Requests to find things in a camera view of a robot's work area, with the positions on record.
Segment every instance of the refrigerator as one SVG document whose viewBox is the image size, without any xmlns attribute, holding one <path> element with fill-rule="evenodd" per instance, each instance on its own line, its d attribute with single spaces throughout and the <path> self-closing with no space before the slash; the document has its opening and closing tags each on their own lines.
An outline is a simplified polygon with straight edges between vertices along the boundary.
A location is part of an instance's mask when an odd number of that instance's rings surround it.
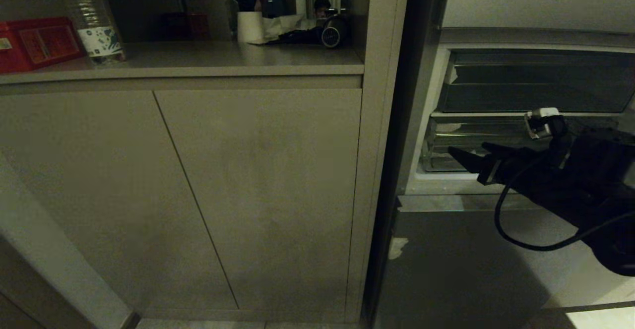
<svg viewBox="0 0 635 329">
<path fill-rule="evenodd" d="M 558 107 L 574 130 L 633 132 L 635 26 L 606 12 L 625 1 L 595 0 L 580 14 L 556 0 L 541 6 L 538 24 L 518 14 L 528 2 L 408 0 L 365 292 L 374 329 L 521 329 L 544 307 L 633 300 L 586 289 L 581 278 L 629 278 L 602 268 L 580 275 L 592 258 L 583 243 L 532 252 L 502 239 L 502 186 L 479 184 L 447 153 L 482 155 L 484 141 L 546 148 L 522 120 L 540 107 Z M 536 245 L 576 232 L 519 194 L 506 199 L 502 225 Z M 569 299 L 554 300 L 563 291 Z"/>
</svg>

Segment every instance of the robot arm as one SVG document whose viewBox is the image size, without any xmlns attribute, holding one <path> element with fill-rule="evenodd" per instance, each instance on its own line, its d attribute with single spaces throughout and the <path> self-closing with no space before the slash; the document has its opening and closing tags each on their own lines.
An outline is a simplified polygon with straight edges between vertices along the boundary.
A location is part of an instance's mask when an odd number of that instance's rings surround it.
<svg viewBox="0 0 635 329">
<path fill-rule="evenodd" d="M 552 251 L 583 241 L 609 270 L 635 276 L 635 189 L 624 184 L 635 171 L 635 136 L 587 128 L 571 134 L 556 108 L 525 117 L 531 137 L 551 136 L 549 149 L 510 148 L 492 143 L 479 157 L 451 147 L 449 153 L 483 185 L 506 187 L 495 209 L 495 225 L 506 240 L 535 251 Z M 510 189 L 578 227 L 571 238 L 536 246 L 511 238 L 501 227 L 501 206 Z"/>
</svg>

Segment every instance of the paper towel roll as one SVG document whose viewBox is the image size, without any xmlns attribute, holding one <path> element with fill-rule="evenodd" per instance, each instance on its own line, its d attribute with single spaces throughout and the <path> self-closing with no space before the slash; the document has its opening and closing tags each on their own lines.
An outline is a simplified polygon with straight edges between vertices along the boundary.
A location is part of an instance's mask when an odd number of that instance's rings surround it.
<svg viewBox="0 0 635 329">
<path fill-rule="evenodd" d="M 262 13 L 243 11 L 238 13 L 238 42 L 256 42 L 265 39 Z"/>
</svg>

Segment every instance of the red container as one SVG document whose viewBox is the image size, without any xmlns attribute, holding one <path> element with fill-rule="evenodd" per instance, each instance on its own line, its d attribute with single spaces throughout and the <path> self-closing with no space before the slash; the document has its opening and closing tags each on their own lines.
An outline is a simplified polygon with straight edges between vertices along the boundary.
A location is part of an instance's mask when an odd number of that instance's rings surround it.
<svg viewBox="0 0 635 329">
<path fill-rule="evenodd" d="M 168 40 L 209 40 L 207 14 L 168 12 L 163 14 Z"/>
<path fill-rule="evenodd" d="M 0 73 L 31 71 L 83 55 L 67 17 L 0 22 Z"/>
</svg>

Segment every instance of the red box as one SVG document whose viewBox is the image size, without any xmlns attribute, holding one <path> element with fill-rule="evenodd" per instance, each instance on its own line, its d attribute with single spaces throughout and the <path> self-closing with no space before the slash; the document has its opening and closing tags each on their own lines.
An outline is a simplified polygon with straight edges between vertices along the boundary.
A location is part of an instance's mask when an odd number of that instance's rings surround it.
<svg viewBox="0 0 635 329">
<path fill-rule="evenodd" d="M 67 17 L 0 22 L 0 73 L 31 71 L 83 55 Z"/>
</svg>

